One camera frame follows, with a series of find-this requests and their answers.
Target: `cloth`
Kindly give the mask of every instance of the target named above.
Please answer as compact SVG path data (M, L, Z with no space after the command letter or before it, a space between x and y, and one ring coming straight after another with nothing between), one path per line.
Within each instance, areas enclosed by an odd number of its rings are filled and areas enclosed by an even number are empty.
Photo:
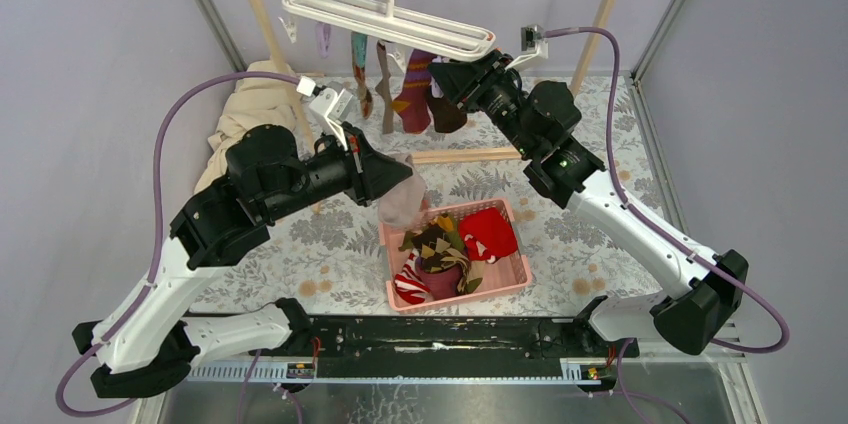
M433 114L433 129L441 134L450 134L462 129L468 122L468 114L454 106L445 97L434 97L432 88L424 93L424 100Z
M315 23L315 41L318 44L318 55L321 59L330 57L330 33L332 26L326 22Z
M411 226L418 218L424 203L427 184L412 165L412 155L390 156L412 168L412 176L391 188L377 203L380 222L396 229Z
M377 94L383 98L385 109L383 110L383 134L391 134L395 132L395 111L392 109L392 91L389 79L392 74L389 72L389 60L386 57L386 43L377 41L377 62L380 64L380 74L382 79L374 86Z
M368 36L358 32L350 33L351 63L353 78L356 80L356 96L359 98L359 108L362 117L368 119L374 110L374 97L365 84L365 54L368 49Z
M271 61L254 62L248 71L282 72L294 75L291 67L279 71ZM239 142L244 134L256 126L272 124L294 131L292 106L300 105L300 94L295 86L271 79L249 78L236 82L235 90L224 104L215 133L207 141L212 146L212 157L206 163L194 192L206 189L215 179L227 172L225 153Z
M462 268L460 266L453 266L437 273L419 272L418 275L421 276L421 281L430 289L430 295L436 301L459 295L457 284L462 279Z
M436 56L429 52L415 49L409 56L406 76L403 78L403 90L392 101L392 109L403 120L403 130L408 134L420 134L430 125L430 113L427 112L427 101L424 96L430 89L432 76L427 65Z
M422 282L434 299L471 294L483 282L485 262L468 259L456 218L448 213L437 216L424 230L407 232L401 249L416 249Z
M410 304L421 304L430 298L430 288L421 281L421 277L415 270L418 260L418 251L410 252L403 268L395 274L394 278L395 291L398 296Z
M466 217L459 223L468 257L474 261L495 262L518 250L512 226L501 213L490 207Z

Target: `wooden pole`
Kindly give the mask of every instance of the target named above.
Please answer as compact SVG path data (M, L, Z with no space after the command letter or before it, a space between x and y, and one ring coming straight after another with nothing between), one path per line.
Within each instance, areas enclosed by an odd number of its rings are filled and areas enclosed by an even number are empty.
M268 18L268 11L265 9L265 4L262 0L247 0L253 13L256 16L256 21L259 23L259 28L262 30L262 36L265 38L265 44L271 52L271 61L277 72L286 72L288 64L286 56L283 54L280 43L277 41L277 36L274 34L274 29L271 27L271 20ZM312 134L312 129L309 127L309 121L306 119L306 114L303 112L303 106L298 102L292 105L294 110L295 121L300 130L301 135L307 142L313 142L315 136Z
M601 0L601 5L598 6L598 12L595 14L595 21L592 25L595 27L606 27L613 6L615 6L615 0ZM589 65L592 63L592 58L595 57L595 52L598 48L598 39L600 37L597 34L590 34L586 39L586 45L583 46L580 60L577 61L577 70L574 72L574 76L571 78L571 86L569 86L571 93L575 96L580 92L583 79L586 78L586 73L589 72Z

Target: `brown sock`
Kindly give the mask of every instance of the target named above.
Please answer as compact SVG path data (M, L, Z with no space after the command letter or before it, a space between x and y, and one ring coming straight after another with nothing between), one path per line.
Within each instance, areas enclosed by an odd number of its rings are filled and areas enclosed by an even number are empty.
M424 95L427 107L433 114L433 129L440 134L458 131L468 122L468 115L457 109L445 97L433 97L433 90L427 88Z
M389 73L389 61L386 58L386 45L382 41L377 41L377 62L380 63L380 73L383 79L374 86L377 94L383 98L383 134L391 134L395 132L395 111L392 109L392 91L389 87L389 78L392 75Z

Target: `wooden rack frame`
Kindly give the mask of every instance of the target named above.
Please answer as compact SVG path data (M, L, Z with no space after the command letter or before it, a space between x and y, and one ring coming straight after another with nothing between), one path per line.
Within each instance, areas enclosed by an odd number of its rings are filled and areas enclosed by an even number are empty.
M271 25L271 19L268 16L268 10L265 9L265 4L262 0L248 0L248 2L250 2L250 7L253 9L256 21L259 23L262 36L265 38L265 43L268 45L268 50L271 53L271 61L277 67L277 70L285 70L287 67L285 54L283 54L280 43L277 41L277 36ZM592 25L596 27L605 27L614 5L615 0L601 0ZM578 92L580 92L583 79L589 71L589 65L591 64L592 58L595 56L595 52L598 47L598 39L599 36L595 34L590 35L583 47L583 52L580 54L580 60L577 62L577 69L571 78L571 85L569 86L575 96ZM294 106L294 113L297 120L297 126L301 129L303 137L309 142L314 141L312 130L310 129L306 115L303 112L303 106ZM520 159L518 151L512 147L432 150L413 152L412 155L416 164Z

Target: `gray floor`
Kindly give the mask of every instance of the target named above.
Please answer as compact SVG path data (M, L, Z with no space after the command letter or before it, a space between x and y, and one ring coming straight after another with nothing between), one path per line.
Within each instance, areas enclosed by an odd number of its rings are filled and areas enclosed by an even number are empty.
M734 422L721 380L707 364L625 366L628 389L662 397L693 423ZM169 393L161 424L236 422L239 384L184 382ZM513 424L641 423L623 397L584 397L576 387L536 385L314 384L297 394L305 423ZM245 423L296 423L291 401L267 384L249 386ZM640 408L655 423L680 423L653 404Z

